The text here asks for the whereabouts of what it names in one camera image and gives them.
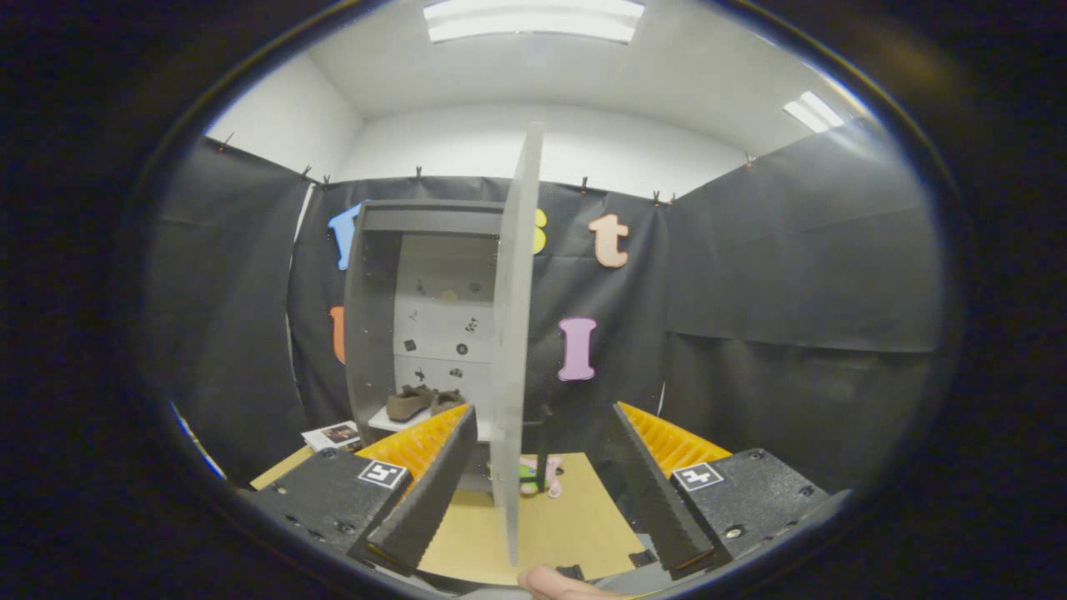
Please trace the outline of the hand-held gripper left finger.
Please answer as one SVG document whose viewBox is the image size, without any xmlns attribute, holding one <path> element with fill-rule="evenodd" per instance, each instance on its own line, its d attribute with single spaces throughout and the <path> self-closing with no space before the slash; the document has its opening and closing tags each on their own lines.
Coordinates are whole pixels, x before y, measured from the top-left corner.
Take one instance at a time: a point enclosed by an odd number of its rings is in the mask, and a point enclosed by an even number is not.
<svg viewBox="0 0 1067 600">
<path fill-rule="evenodd" d="M 460 405 L 359 452 L 325 448 L 251 492 L 281 528 L 410 577 L 437 535 L 478 437 Z"/>
</svg>

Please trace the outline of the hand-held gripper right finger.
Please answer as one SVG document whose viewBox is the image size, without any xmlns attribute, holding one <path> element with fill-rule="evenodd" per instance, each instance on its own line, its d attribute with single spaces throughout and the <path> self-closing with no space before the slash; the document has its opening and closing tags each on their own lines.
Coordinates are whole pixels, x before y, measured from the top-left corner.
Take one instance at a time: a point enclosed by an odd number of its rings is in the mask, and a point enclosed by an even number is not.
<svg viewBox="0 0 1067 600">
<path fill-rule="evenodd" d="M 851 494 L 829 492 L 769 449 L 729 452 L 628 402 L 611 406 L 605 444 L 662 569 L 674 580 L 821 527 Z"/>
</svg>

